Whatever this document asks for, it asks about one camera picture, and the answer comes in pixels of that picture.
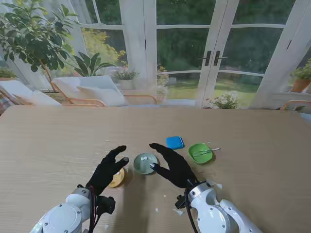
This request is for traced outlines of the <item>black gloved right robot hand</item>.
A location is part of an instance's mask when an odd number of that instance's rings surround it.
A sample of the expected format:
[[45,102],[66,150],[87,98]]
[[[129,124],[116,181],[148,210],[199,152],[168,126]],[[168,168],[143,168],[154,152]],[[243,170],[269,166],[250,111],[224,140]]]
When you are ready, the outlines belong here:
[[151,143],[149,146],[163,156],[169,167],[169,169],[166,169],[158,164],[151,163],[151,169],[157,174],[179,188],[188,188],[199,183],[183,156],[179,155],[171,148],[158,143]]

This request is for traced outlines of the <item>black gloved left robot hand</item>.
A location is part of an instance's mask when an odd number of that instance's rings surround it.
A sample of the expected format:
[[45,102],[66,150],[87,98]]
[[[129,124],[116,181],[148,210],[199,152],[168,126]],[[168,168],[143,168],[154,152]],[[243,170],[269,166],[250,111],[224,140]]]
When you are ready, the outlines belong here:
[[99,196],[112,182],[113,176],[129,163],[129,158],[124,157],[118,162],[116,156],[126,150],[127,146],[122,145],[111,150],[96,167],[86,187],[92,187],[96,196]]

